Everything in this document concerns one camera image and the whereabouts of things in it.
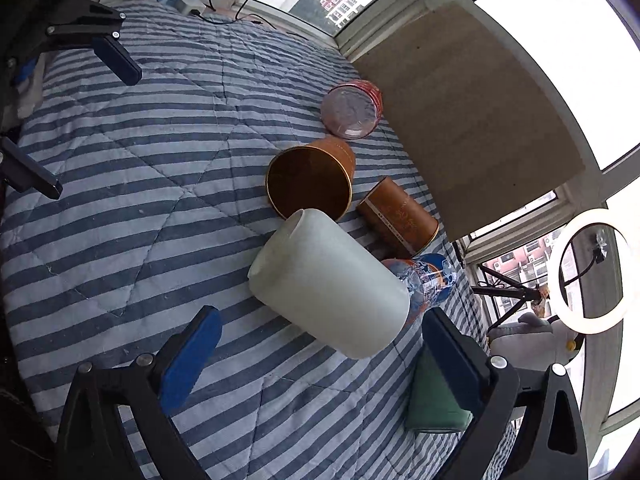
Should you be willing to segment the white plastic cup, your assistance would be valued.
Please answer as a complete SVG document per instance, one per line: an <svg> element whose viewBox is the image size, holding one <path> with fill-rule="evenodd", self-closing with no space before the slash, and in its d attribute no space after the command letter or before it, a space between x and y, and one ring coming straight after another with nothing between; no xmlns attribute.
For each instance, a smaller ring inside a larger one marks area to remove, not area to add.
<svg viewBox="0 0 640 480"><path fill-rule="evenodd" d="M349 359L388 347L409 313L407 286L318 209L286 219L247 278L259 301Z"/></svg>

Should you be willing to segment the brown paper cup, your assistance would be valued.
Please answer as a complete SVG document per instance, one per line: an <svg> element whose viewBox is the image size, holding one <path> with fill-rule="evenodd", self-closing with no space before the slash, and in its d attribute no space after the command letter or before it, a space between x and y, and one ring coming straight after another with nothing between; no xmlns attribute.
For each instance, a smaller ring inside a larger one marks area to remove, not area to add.
<svg viewBox="0 0 640 480"><path fill-rule="evenodd" d="M395 258L410 259L435 239L439 222L390 177L379 180L357 210Z"/></svg>

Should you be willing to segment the orange paper cup open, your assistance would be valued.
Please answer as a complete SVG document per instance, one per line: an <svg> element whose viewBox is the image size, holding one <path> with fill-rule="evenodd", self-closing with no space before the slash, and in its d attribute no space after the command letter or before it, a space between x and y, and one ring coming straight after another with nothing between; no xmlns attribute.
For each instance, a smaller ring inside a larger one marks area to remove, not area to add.
<svg viewBox="0 0 640 480"><path fill-rule="evenodd" d="M265 188L283 219L299 209L318 209L338 221L352 204L356 156L336 136L287 148L273 157Z"/></svg>

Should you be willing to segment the red lidded plastic cup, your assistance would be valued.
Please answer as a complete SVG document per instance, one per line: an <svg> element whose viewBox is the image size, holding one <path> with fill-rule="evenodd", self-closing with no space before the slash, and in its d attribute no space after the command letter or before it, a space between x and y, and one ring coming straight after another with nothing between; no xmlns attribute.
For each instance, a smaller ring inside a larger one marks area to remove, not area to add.
<svg viewBox="0 0 640 480"><path fill-rule="evenodd" d="M368 136L382 115L382 92L364 79L338 84L326 94L320 105L323 125L329 133L343 140Z"/></svg>

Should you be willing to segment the white power adapter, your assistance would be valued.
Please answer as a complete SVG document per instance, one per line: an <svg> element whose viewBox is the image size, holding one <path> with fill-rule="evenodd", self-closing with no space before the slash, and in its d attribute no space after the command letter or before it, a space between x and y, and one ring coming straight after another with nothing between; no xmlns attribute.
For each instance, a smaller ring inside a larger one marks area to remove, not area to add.
<svg viewBox="0 0 640 480"><path fill-rule="evenodd" d="M201 15L206 10L201 0L175 0L172 5L182 15Z"/></svg>

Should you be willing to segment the large grey penguin plush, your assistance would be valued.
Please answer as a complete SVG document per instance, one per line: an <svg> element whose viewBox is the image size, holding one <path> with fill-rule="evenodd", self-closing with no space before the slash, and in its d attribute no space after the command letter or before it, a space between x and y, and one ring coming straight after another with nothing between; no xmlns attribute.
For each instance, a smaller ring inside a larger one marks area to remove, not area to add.
<svg viewBox="0 0 640 480"><path fill-rule="evenodd" d="M554 363L567 365L585 341L585 335L567 327L557 315L538 318L522 314L516 322L488 330L492 356L503 356L514 367L544 372Z"/></svg>

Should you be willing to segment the green insulated mug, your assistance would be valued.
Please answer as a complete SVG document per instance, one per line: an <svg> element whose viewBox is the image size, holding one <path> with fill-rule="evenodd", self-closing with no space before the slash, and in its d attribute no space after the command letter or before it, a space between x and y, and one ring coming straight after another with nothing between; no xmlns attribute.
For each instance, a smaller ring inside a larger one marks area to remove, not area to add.
<svg viewBox="0 0 640 480"><path fill-rule="evenodd" d="M424 346L409 396L405 426L420 434L457 434L468 428L472 414L460 408L431 351Z"/></svg>

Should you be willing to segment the blue striped quilt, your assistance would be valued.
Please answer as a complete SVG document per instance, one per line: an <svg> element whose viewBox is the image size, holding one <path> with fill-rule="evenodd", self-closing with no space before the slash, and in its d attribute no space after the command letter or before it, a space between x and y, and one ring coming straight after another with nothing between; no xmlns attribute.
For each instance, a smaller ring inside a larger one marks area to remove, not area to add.
<svg viewBox="0 0 640 480"><path fill-rule="evenodd" d="M320 103L357 77L338 52L247 22L126 3L125 86L89 51L59 53L21 148L62 196L6 193L4 312L46 433L82 362L157 351L200 307L221 341L175 424L214 479L429 479L456 434L405 426L419 325L354 361L261 304L247 272L280 226L265 174L326 133Z"/></svg>

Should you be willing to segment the black tripod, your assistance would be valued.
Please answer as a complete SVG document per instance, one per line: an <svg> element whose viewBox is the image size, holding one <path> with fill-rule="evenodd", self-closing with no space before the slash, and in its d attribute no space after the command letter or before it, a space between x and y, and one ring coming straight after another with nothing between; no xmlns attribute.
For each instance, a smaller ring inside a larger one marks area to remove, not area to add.
<svg viewBox="0 0 640 480"><path fill-rule="evenodd" d="M488 298L506 298L506 299L516 299L516 304L510 307L509 310L500 315L495 322L488 327L488 330L493 330L500 326L503 322L506 322L511 315L518 312L521 307L526 304L526 302L541 302L544 300L544 296L542 296L542 291L540 286L536 286L534 288L528 287L525 284L522 284L518 281L515 281L513 278L508 278L502 273L488 268L484 266L484 264L480 264L478 268L488 276L494 278L497 282L501 283L501 286L497 285L474 285L472 287L472 291L475 295L485 296Z"/></svg>

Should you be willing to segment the blue orange soda bottle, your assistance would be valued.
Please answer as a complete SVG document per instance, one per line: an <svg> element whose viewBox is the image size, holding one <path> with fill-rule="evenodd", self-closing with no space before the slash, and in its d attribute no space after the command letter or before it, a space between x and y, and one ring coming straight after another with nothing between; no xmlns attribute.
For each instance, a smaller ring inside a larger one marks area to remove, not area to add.
<svg viewBox="0 0 640 480"><path fill-rule="evenodd" d="M426 310L442 304L457 283L458 272L441 254L429 252L413 259L385 259L383 264L407 287L410 304L406 327Z"/></svg>

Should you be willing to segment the wooden board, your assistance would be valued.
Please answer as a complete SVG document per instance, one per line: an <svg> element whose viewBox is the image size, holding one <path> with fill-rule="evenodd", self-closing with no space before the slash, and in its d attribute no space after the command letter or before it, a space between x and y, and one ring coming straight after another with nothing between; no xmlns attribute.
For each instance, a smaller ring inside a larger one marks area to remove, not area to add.
<svg viewBox="0 0 640 480"><path fill-rule="evenodd" d="M533 58L469 0L448 0L357 58L450 240L579 176L572 112Z"/></svg>

